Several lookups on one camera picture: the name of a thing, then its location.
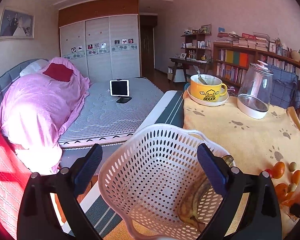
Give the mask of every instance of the pink bedding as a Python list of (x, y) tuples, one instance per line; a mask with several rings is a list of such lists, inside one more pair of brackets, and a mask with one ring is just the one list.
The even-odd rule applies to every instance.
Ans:
[(4, 95), (0, 107), (0, 128), (14, 144), (28, 149), (16, 152), (32, 171), (48, 173), (61, 159), (59, 137), (78, 117), (86, 96), (89, 78), (84, 78), (65, 58), (54, 58), (50, 63), (63, 64), (74, 72), (70, 82), (60, 82), (42, 74), (20, 77)]

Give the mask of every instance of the bride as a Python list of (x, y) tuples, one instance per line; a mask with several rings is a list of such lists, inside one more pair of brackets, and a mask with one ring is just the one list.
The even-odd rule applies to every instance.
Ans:
[(23, 30), (23, 21), (22, 21), (22, 16), (20, 16), (19, 20), (18, 20), (18, 27), (15, 30), (13, 36), (26, 36), (25, 31)]

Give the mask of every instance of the basket handle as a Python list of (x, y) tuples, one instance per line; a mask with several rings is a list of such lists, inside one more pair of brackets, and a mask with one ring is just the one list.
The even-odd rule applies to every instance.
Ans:
[(197, 130), (183, 130), (183, 131), (187, 134), (196, 134), (196, 135), (200, 136), (203, 139), (203, 141), (209, 142), (209, 139), (200, 131), (197, 131)]
[(128, 233), (132, 236), (134, 240), (176, 240), (175, 238), (167, 237), (165, 235), (154, 235), (146, 236), (140, 234), (133, 226), (131, 219), (123, 219), (126, 223)]

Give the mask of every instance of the duck mug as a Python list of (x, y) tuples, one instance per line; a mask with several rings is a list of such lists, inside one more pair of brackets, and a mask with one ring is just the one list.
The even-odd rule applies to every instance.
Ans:
[(221, 81), (221, 79), (211, 75), (200, 75), (207, 85), (202, 84), (198, 77), (199, 75), (191, 76), (190, 93), (193, 97), (203, 101), (216, 102), (220, 96), (224, 96), (227, 93), (227, 86)]

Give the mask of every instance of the doorway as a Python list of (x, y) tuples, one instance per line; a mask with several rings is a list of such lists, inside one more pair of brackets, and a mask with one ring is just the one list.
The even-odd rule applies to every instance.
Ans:
[(154, 71), (154, 30), (157, 26), (157, 16), (140, 15), (140, 48), (142, 75)]

